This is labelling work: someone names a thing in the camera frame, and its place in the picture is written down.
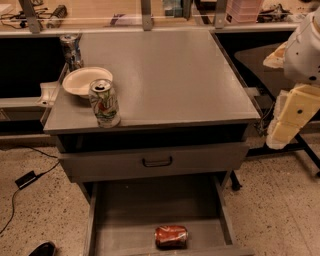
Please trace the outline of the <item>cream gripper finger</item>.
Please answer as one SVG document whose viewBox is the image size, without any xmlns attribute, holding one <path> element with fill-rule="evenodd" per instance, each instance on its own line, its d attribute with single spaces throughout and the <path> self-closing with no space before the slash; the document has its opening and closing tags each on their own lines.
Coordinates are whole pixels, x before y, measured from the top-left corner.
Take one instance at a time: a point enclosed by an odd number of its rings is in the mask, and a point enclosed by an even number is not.
<svg viewBox="0 0 320 256">
<path fill-rule="evenodd" d="M 282 68 L 286 46 L 286 42 L 282 43 L 275 51 L 264 59 L 263 65 L 274 69 Z"/>
<path fill-rule="evenodd" d="M 320 109 L 320 86 L 298 83 L 277 98 L 270 142 L 289 143 Z"/>
</svg>

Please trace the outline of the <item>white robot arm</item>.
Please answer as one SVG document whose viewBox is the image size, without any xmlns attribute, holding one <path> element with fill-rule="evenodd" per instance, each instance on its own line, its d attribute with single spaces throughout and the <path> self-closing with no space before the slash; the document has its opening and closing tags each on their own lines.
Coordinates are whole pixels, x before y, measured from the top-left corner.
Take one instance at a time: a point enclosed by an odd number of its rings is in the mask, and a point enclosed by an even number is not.
<svg viewBox="0 0 320 256">
<path fill-rule="evenodd" d="M 263 65 L 282 68 L 295 83 L 277 96 L 266 144 L 283 149 L 320 110 L 320 7 L 309 13 Z"/>
</svg>

